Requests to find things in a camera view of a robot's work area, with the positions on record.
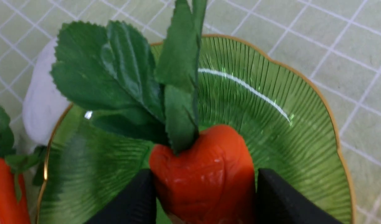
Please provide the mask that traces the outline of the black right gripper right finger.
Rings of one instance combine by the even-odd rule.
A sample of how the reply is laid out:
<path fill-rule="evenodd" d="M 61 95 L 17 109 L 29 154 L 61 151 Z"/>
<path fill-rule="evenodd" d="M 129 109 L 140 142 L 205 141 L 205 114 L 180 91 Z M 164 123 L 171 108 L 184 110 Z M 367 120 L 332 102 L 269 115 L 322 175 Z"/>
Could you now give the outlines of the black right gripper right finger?
<path fill-rule="evenodd" d="M 340 224 L 316 206 L 273 169 L 258 169 L 256 189 L 258 224 Z"/>

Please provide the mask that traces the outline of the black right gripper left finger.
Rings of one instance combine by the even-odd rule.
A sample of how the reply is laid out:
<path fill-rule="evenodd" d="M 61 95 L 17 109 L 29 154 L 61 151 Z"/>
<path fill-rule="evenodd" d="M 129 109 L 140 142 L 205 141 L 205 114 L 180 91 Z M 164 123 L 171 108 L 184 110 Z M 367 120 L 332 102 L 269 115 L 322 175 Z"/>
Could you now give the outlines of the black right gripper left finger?
<path fill-rule="evenodd" d="M 87 224 L 155 224 L 156 189 L 150 169 L 141 169 Z"/>

